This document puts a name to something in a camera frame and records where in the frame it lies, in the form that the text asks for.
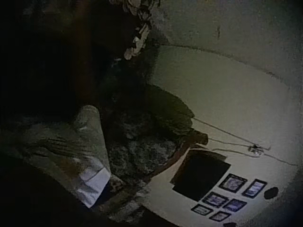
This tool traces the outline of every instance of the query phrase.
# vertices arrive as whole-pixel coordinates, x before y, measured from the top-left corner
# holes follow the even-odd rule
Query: sleeve
[[[83,106],[73,126],[81,140],[89,144],[92,152],[92,156],[88,160],[90,166],[81,172],[82,184],[76,189],[80,200],[87,207],[91,207],[104,190],[111,175],[98,109],[91,105]]]

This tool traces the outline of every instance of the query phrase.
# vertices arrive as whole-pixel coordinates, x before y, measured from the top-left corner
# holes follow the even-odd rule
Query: small black object
[[[223,208],[227,209],[227,210],[230,210],[232,212],[237,212],[240,209],[242,209],[246,204],[247,204],[247,202],[236,200],[236,199],[232,199]]]
[[[200,201],[215,187],[230,166],[202,152],[193,154],[185,160],[173,190],[192,200]]]
[[[279,189],[277,187],[273,187],[264,192],[264,199],[270,200],[276,197],[279,193]]]
[[[213,207],[219,208],[225,204],[229,199],[225,196],[219,195],[217,193],[211,192],[207,195],[202,202]]]
[[[211,212],[213,212],[213,209],[210,209],[208,207],[202,206],[200,204],[196,205],[193,209],[191,209],[193,212],[206,216],[208,214],[210,214]]]
[[[219,211],[218,213],[212,215],[209,219],[217,222],[221,222],[227,219],[230,215],[231,215],[230,213]]]
[[[246,182],[247,180],[242,177],[228,174],[224,181],[219,185],[219,188],[236,193]]]
[[[261,181],[255,179],[253,183],[242,193],[243,196],[249,198],[255,198],[262,190],[265,188],[267,183],[265,181]]]
[[[230,223],[225,223],[225,224],[223,224],[223,227],[236,227],[236,226],[237,226],[237,224],[234,223],[234,222],[230,222]]]

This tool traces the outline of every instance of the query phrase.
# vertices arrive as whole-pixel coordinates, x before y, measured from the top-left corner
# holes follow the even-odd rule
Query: wire
[[[250,143],[250,144],[253,144],[253,145],[257,145],[258,147],[261,147],[261,148],[263,148],[264,150],[270,150],[270,148],[271,148],[271,147],[269,147],[269,148],[264,148],[264,147],[260,146],[259,144],[254,143],[254,142],[252,142],[252,141],[250,141],[250,140],[248,140],[248,139],[246,139],[246,138],[243,138],[243,137],[237,136],[237,135],[235,135],[235,134],[232,134],[232,133],[230,133],[230,132],[228,132],[228,131],[225,131],[225,130],[223,130],[223,129],[220,129],[220,128],[218,128],[218,127],[216,127],[216,126],[214,126],[214,125],[212,125],[212,124],[210,124],[210,123],[204,122],[204,121],[202,121],[202,120],[200,120],[200,119],[197,119],[197,118],[195,118],[195,117],[193,117],[193,119],[194,119],[195,121],[197,121],[197,122],[200,122],[200,123],[205,124],[205,125],[207,125],[207,126],[209,126],[209,127],[212,127],[212,128],[214,128],[214,129],[217,129],[217,130],[219,130],[219,131],[221,131],[221,132],[224,132],[224,133],[226,133],[226,134],[228,134],[228,135],[230,135],[230,136],[233,136],[233,137],[235,137],[235,138],[238,138],[238,139],[240,139],[240,140],[242,140],[242,141],[245,141],[245,142]]]
[[[250,148],[251,146],[250,145],[245,145],[245,144],[239,144],[239,143],[229,143],[229,142],[225,142],[225,141],[221,141],[221,140],[215,140],[213,138],[209,138],[209,140],[212,140],[212,141],[215,141],[215,142],[218,142],[218,143],[222,143],[222,144],[228,144],[228,145],[234,145],[234,146],[241,146],[241,147],[246,147],[246,148]]]
[[[299,165],[297,165],[297,164],[293,164],[293,163],[289,163],[289,162],[286,162],[286,161],[284,161],[284,160],[281,160],[281,159],[279,159],[279,158],[277,158],[277,157],[275,157],[275,156],[272,156],[272,155],[268,155],[268,154],[264,154],[264,155],[267,156],[267,157],[271,157],[271,158],[273,158],[273,159],[275,159],[275,160],[277,160],[277,161],[279,161],[279,162],[286,163],[286,164],[288,164],[288,165],[290,165],[290,166],[299,166]]]
[[[201,146],[201,148],[191,148],[191,150],[205,150],[205,148]],[[248,156],[248,157],[253,157],[253,158],[260,158],[261,157],[261,156],[248,155],[248,154],[245,154],[245,153],[240,152],[240,151],[235,151],[235,150],[230,150],[230,149],[222,149],[222,148],[214,148],[214,149],[211,149],[210,151],[216,151],[216,150],[217,151],[224,151],[224,152],[231,152],[231,153],[241,154],[241,155]],[[272,156],[272,155],[264,154],[264,156],[273,158],[273,159],[275,159],[275,160],[277,160],[279,162],[288,164],[290,166],[298,166],[297,164],[286,162],[286,161],[281,160],[281,159],[279,159],[279,158],[277,158],[275,156]]]
[[[201,148],[191,148],[191,150],[201,150]],[[239,151],[235,151],[235,150],[228,150],[228,149],[221,149],[221,148],[215,148],[215,149],[211,149],[210,151],[225,151],[225,152],[231,152],[231,153],[237,153],[237,154],[241,154],[241,155],[245,155],[248,157],[253,157],[253,158],[259,158],[260,156],[253,156],[253,155],[248,155]]]

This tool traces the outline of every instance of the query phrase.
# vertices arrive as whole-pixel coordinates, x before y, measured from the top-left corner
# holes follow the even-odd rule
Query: dark cloth
[[[97,217],[38,169],[3,155],[0,161],[2,226],[120,226]]]

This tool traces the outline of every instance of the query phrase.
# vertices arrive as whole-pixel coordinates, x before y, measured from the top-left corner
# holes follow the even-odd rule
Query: white wall
[[[163,46],[152,83],[179,96],[197,118],[262,146],[271,146],[268,154],[301,165],[301,93],[280,80],[220,55]],[[207,133],[210,138],[246,144],[198,122],[194,122],[193,127]],[[208,147],[247,152],[242,147],[212,141]],[[226,222],[243,224],[276,201],[266,201],[262,195],[253,200],[242,197],[242,191],[254,179],[267,181],[266,188],[277,186],[282,192],[297,172],[297,167],[269,157],[222,154],[228,157],[226,162],[232,165],[225,176],[232,173],[248,179],[237,194],[217,186],[212,189],[229,198],[248,202],[245,208],[234,213]],[[172,190],[173,185],[169,182],[181,162],[152,180],[149,185],[151,193],[144,201],[145,206],[179,226],[194,227],[202,223],[210,227],[221,226],[209,220],[208,216],[191,212],[190,209],[197,202]]]
[[[160,17],[156,24],[165,28],[171,44],[231,55],[300,87],[302,16],[289,2],[163,0],[159,11],[165,20]]]

